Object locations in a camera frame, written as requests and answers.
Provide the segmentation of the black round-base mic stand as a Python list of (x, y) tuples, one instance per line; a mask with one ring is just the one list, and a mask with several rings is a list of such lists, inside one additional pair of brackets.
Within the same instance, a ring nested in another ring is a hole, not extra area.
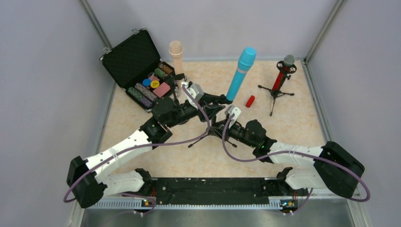
[(177, 75), (174, 73), (171, 73), (171, 74), (168, 74), (167, 76), (165, 76), (165, 82), (170, 86), (170, 90), (173, 94), (173, 102), (174, 102), (174, 105), (177, 107), (180, 105), (179, 100), (177, 98), (177, 94), (176, 94), (176, 91), (178, 91), (178, 88), (179, 88), (178, 82), (180, 80), (184, 80), (184, 81), (187, 80), (187, 77), (184, 73), (180, 73)]

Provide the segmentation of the black tall tripod mic stand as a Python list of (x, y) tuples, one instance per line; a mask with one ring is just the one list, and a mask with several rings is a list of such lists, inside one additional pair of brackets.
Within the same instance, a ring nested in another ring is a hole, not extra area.
[(198, 140), (188, 145), (188, 148), (191, 148), (193, 145), (207, 136), (216, 136), (220, 139), (222, 138), (223, 124), (226, 122), (226, 120), (217, 122), (217, 113), (225, 108), (223, 105), (232, 104), (232, 101), (229, 101), (225, 95), (217, 96), (205, 93), (200, 99), (200, 104), (204, 107), (204, 111), (210, 119), (210, 129), (206, 135), (201, 136)]

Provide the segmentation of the black shock-mount tripod stand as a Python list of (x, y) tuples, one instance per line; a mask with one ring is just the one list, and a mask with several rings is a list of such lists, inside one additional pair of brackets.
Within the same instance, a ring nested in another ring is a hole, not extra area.
[(288, 61), (282, 60), (276, 64), (277, 69), (279, 70), (279, 74), (275, 80), (275, 83), (272, 88), (267, 88), (261, 85), (258, 85), (258, 88), (268, 90), (270, 95), (273, 97), (273, 104), (270, 111), (270, 116), (273, 115), (274, 106), (276, 103), (276, 99), (278, 97), (289, 95), (294, 96), (294, 93), (282, 92), (281, 88), (284, 85), (286, 80), (290, 80), (291, 75), (297, 71), (297, 67), (294, 63), (289, 63)]

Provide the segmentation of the beige microphone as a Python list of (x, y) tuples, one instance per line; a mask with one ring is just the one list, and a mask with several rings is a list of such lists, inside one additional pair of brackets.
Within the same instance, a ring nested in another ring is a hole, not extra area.
[(176, 74), (176, 81), (179, 88), (181, 88), (181, 83), (184, 77), (183, 70), (183, 47), (180, 41), (172, 41), (169, 45), (169, 53), (173, 58), (174, 71)]

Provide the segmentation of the light blue microphone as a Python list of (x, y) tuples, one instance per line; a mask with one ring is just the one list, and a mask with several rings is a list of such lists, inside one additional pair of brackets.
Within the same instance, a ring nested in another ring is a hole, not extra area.
[(249, 69), (253, 66), (257, 51), (252, 47), (246, 47), (239, 56), (237, 68), (226, 94), (228, 101), (233, 102)]

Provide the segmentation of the red glitter microphone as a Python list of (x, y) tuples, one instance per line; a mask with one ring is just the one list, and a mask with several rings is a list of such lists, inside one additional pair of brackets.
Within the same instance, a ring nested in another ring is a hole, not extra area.
[(296, 72), (297, 67), (294, 63), (295, 57), (291, 54), (288, 54), (284, 57), (284, 60), (277, 63), (276, 67), (279, 70), (279, 74), (272, 88), (274, 91), (280, 91), (285, 80), (289, 80), (291, 75)]

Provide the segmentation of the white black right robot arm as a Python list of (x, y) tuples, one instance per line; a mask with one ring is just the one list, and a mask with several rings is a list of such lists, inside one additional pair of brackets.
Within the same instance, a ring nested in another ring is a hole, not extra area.
[[(340, 144), (328, 141), (323, 146), (304, 147), (286, 144), (266, 136), (266, 130), (257, 121), (250, 121), (250, 128), (239, 127), (228, 118), (223, 126), (222, 144), (233, 138), (252, 147), (252, 159), (272, 164), (288, 164), (290, 168), (279, 174), (292, 189), (328, 189), (332, 193), (352, 200), (365, 202), (370, 199), (370, 190), (362, 180), (364, 165)], [(353, 197), (358, 186), (366, 192), (364, 199)]]

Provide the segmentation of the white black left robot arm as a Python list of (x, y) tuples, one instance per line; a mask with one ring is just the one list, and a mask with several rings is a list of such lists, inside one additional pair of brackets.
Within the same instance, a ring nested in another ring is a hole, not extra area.
[(112, 173), (128, 161), (158, 147), (186, 144), (200, 138), (197, 136), (168, 142), (173, 135), (171, 127), (194, 117), (199, 117), (201, 122), (207, 124), (203, 135), (211, 127), (212, 104), (204, 98), (190, 96), (178, 106), (175, 106), (171, 98), (161, 98), (152, 111), (152, 117), (123, 141), (96, 155), (87, 158), (76, 156), (70, 161), (64, 203), (77, 201), (81, 208), (89, 208), (104, 196), (140, 191), (145, 184), (145, 176), (140, 170), (118, 175)]

